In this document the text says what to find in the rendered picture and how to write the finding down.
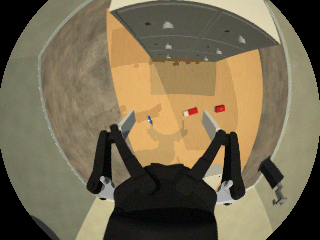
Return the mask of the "red nine-volt battery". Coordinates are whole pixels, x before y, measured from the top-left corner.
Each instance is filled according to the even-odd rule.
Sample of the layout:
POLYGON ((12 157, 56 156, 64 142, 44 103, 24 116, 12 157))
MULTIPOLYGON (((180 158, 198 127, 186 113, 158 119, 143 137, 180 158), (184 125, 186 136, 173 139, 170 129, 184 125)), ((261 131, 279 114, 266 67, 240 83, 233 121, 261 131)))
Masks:
POLYGON ((219 106, 215 106, 215 112, 222 112, 225 111, 225 105, 219 105, 219 106))

